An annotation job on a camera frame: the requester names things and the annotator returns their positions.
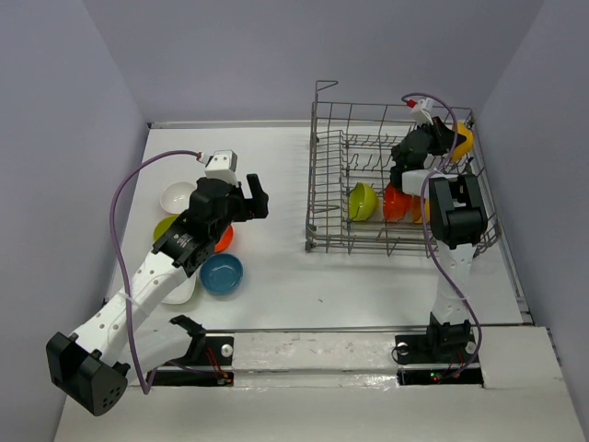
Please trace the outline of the large yellow bowl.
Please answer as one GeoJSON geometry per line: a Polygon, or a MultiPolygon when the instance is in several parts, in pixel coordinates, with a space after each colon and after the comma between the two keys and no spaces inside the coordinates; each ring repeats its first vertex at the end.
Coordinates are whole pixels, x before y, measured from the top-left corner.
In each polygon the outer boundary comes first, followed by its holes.
{"type": "Polygon", "coordinates": [[[474,144],[474,135],[467,126],[462,123],[457,123],[457,130],[459,134],[458,142],[452,156],[450,157],[451,163],[457,163],[462,157],[471,151],[474,144]]]}

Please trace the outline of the orange bowl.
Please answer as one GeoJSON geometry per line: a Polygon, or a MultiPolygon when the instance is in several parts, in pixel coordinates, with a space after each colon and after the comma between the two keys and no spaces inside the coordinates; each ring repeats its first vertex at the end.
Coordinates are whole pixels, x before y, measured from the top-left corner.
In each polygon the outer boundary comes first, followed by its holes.
{"type": "Polygon", "coordinates": [[[410,210],[412,196],[397,190],[391,183],[383,193],[383,216],[387,221],[397,222],[410,210]]]}
{"type": "Polygon", "coordinates": [[[222,237],[216,242],[214,246],[214,252],[220,253],[225,251],[232,243],[234,238],[234,229],[229,226],[222,237]]]}

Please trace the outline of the small yellow bowl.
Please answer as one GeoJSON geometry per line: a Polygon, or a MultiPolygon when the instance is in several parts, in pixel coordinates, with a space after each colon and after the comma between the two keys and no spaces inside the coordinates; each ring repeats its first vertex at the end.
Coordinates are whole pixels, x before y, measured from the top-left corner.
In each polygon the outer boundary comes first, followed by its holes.
{"type": "Polygon", "coordinates": [[[420,196],[413,196],[411,200],[411,219],[412,222],[415,224],[420,224],[422,222],[422,215],[425,215],[425,220],[427,223],[430,222],[430,204],[429,200],[425,199],[424,203],[422,203],[422,199],[420,196]]]}

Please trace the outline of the green bowl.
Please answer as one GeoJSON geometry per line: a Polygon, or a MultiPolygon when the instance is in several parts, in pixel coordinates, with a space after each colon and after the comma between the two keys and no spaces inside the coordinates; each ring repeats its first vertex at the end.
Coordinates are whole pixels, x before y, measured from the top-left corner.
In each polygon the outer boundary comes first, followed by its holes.
{"type": "Polygon", "coordinates": [[[158,241],[166,231],[172,226],[173,222],[178,218],[178,215],[170,215],[160,220],[153,231],[153,241],[158,241]]]}
{"type": "Polygon", "coordinates": [[[375,214],[378,204],[374,189],[366,183],[358,182],[349,194],[349,218],[353,222],[366,221],[375,214]]]}

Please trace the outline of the blue bowl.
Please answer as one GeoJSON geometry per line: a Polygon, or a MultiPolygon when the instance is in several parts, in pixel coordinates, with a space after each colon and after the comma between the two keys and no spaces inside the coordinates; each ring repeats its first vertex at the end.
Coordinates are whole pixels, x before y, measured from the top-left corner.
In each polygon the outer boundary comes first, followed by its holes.
{"type": "Polygon", "coordinates": [[[219,253],[202,265],[199,278],[207,292],[226,295],[237,289],[243,274],[243,264],[239,258],[232,254],[219,253]]]}

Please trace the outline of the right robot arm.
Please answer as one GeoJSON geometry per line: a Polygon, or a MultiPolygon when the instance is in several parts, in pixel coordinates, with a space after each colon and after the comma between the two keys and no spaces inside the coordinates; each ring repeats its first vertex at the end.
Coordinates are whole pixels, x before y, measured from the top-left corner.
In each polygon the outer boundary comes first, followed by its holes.
{"type": "Polygon", "coordinates": [[[399,220],[410,209],[425,225],[426,249],[439,271],[436,297],[423,334],[396,339],[393,356],[402,365],[460,363],[476,349],[476,323],[466,285],[488,216],[478,179],[425,167],[429,157],[457,162],[473,146],[461,122],[448,127],[438,117],[419,116],[416,127],[391,150],[394,161],[384,195],[384,213],[399,220]]]}

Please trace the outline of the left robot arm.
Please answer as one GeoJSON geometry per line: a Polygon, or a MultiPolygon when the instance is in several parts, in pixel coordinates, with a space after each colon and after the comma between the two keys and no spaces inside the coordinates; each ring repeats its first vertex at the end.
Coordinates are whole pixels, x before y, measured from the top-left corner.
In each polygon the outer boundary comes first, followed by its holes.
{"type": "Polygon", "coordinates": [[[143,372],[135,331],[173,290],[214,254],[215,244],[236,222],[263,219],[268,194],[257,175],[240,184],[200,178],[190,205],[153,244],[134,274],[123,271],[123,287],[91,319],[70,334],[57,332],[46,344],[52,383],[94,416],[121,399],[133,369],[143,372]]]}

